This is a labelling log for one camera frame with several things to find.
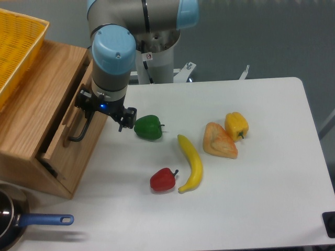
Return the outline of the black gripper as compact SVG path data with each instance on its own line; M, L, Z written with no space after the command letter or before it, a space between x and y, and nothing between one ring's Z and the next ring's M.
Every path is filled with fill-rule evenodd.
M85 118L90 112L100 112L112 117L118 124L118 131L123 128L132 129L137 120L137 109L124 107L126 88L111 91L98 87L95 83L90 88L80 88L75 98L75 107L82 109Z

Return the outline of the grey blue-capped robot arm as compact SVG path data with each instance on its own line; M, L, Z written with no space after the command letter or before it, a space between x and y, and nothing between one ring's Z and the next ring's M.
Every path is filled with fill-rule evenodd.
M198 23L198 1L88 1L87 20L92 83L75 105L88 121L101 112L132 128L137 111L124 107L131 70L141 84L173 82L174 47L181 30Z

